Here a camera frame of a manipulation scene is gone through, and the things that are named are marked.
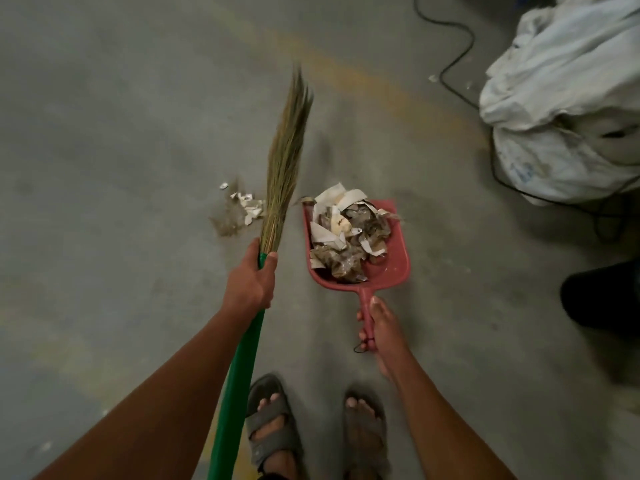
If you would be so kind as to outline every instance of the gray sandal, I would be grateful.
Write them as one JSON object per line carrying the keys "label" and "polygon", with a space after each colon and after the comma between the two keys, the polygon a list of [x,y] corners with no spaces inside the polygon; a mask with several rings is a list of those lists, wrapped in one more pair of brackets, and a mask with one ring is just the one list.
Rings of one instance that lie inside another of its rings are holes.
{"label": "gray sandal", "polygon": [[[267,404],[258,411],[260,400],[269,399],[276,392],[280,396],[274,402]],[[285,416],[285,424],[281,429],[268,434],[261,440],[251,440],[256,431],[280,415]],[[296,464],[300,466],[303,451],[296,428],[296,421],[293,418],[282,384],[274,374],[262,376],[252,384],[249,390],[244,423],[249,434],[251,462],[258,468],[260,473],[264,471],[264,461],[279,450],[293,452],[296,457]]]}
{"label": "gray sandal", "polygon": [[[357,400],[364,399],[376,416],[358,408],[350,408],[346,405],[347,399],[354,397]],[[353,444],[349,441],[348,429],[357,426],[380,437],[382,448],[372,451],[370,448]],[[344,436],[344,477],[357,469],[373,470],[378,478],[385,478],[389,471],[387,459],[387,418],[382,402],[378,396],[368,387],[357,384],[347,389],[342,401],[342,429]]]}

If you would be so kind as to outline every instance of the dustpan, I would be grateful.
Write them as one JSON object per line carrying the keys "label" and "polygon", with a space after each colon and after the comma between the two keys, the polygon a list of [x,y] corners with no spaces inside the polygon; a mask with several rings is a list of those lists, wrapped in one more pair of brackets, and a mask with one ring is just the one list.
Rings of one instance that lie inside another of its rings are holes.
{"label": "dustpan", "polygon": [[[370,202],[376,209],[385,209],[392,214],[396,213],[396,206],[391,200],[371,200]],[[386,254],[379,256],[375,264],[368,260],[362,263],[362,270],[368,278],[368,281],[354,284],[338,283],[327,269],[311,268],[309,250],[313,249],[313,245],[311,242],[309,223],[312,220],[313,205],[303,205],[302,209],[305,222],[305,240],[307,242],[307,267],[311,277],[320,286],[324,286],[330,290],[352,291],[358,295],[360,299],[360,309],[364,318],[364,329],[367,333],[367,344],[373,346],[373,344],[370,343],[370,341],[373,340],[373,320],[369,312],[371,297],[377,290],[391,288],[406,281],[411,271],[409,254],[406,252],[400,222],[398,219],[388,220],[391,234],[386,240]]]}

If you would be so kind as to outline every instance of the white bag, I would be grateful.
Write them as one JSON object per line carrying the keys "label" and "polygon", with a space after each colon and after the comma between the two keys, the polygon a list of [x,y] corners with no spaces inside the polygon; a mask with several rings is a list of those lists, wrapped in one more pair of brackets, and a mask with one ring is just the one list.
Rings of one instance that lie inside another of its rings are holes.
{"label": "white bag", "polygon": [[568,203],[640,175],[640,0],[588,1],[523,15],[480,97],[514,186]]}

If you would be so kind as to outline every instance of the broom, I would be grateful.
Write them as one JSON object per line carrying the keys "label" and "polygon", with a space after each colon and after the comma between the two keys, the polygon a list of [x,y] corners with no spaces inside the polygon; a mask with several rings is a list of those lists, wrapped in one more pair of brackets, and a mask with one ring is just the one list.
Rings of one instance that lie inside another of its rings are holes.
{"label": "broom", "polygon": [[[267,254],[277,251],[280,244],[287,208],[296,188],[300,152],[312,103],[313,95],[302,79],[300,68],[296,68],[289,86],[287,104],[269,149],[267,213],[260,233],[260,268]],[[231,480],[233,475],[263,318],[264,310],[256,315],[244,333],[229,368],[211,451],[208,480]]]}

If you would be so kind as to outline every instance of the left hand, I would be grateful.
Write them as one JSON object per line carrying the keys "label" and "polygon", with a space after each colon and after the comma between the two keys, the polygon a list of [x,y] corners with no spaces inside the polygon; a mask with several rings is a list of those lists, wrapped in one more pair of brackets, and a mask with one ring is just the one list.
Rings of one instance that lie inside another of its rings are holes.
{"label": "left hand", "polygon": [[244,254],[240,266],[234,268],[227,279],[222,310],[241,315],[249,321],[260,310],[271,306],[278,254],[270,252],[262,269],[258,269],[260,240],[256,237]]}

